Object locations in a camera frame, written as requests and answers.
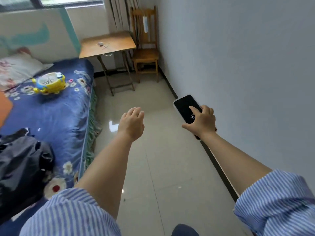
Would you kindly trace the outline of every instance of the smartphone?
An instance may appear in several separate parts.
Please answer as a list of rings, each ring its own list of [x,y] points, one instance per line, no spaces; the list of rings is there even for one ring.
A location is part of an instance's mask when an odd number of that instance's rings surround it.
[[[184,121],[189,124],[195,121],[195,115],[192,113],[189,106],[197,108],[198,111],[202,113],[201,107],[191,95],[178,98],[173,102],[173,104],[180,113],[180,115],[183,117]],[[200,138],[198,136],[195,135],[195,138],[200,141]]]

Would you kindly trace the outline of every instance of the wooden chair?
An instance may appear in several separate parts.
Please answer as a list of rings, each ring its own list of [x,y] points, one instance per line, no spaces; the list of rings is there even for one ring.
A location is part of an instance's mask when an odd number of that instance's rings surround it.
[[[137,49],[134,50],[132,61],[135,66],[135,71],[138,76],[138,82],[140,83],[139,74],[151,74],[156,73],[157,82],[158,79],[158,59],[159,51],[157,46],[157,16],[156,8],[154,9],[134,9],[131,8],[131,23],[134,32],[134,40],[137,46]],[[147,17],[148,22],[148,32],[145,33],[143,25],[143,17]],[[139,71],[139,63],[155,63],[155,71]]]

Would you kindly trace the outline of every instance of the fan grille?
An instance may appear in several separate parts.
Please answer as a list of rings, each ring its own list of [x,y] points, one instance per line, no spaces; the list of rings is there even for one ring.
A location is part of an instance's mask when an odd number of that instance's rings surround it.
[[[55,74],[43,75],[38,79],[38,83],[41,85],[48,85],[56,82],[58,80]]]

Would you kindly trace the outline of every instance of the small fan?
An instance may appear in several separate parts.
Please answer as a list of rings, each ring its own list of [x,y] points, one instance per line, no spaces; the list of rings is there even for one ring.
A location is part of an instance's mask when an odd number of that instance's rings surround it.
[[[34,88],[35,93],[58,94],[65,89],[65,76],[60,72],[48,73],[37,79],[32,79],[32,81],[36,84],[36,88]]]

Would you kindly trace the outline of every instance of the wooden table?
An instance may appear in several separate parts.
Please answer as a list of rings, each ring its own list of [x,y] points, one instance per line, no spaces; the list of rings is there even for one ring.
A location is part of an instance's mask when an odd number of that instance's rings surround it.
[[[103,42],[104,46],[99,46],[98,45],[99,42]],[[80,52],[79,58],[86,58],[86,57],[92,57],[92,56],[97,57],[98,61],[100,62],[102,66],[104,74],[106,76],[107,83],[109,85],[109,89],[112,93],[112,96],[114,96],[113,89],[115,88],[131,85],[133,91],[135,90],[135,87],[132,83],[132,78],[130,76],[128,60],[127,60],[127,56],[125,52],[127,50],[135,49],[135,48],[136,48],[136,44],[134,43],[128,31],[117,32],[113,34],[101,35],[101,36],[83,39],[81,41],[81,52]],[[122,52],[124,65],[128,71],[130,83],[112,87],[109,83],[108,75],[106,73],[107,69],[105,67],[105,64],[102,61],[101,56],[103,54],[110,54],[117,51]]]

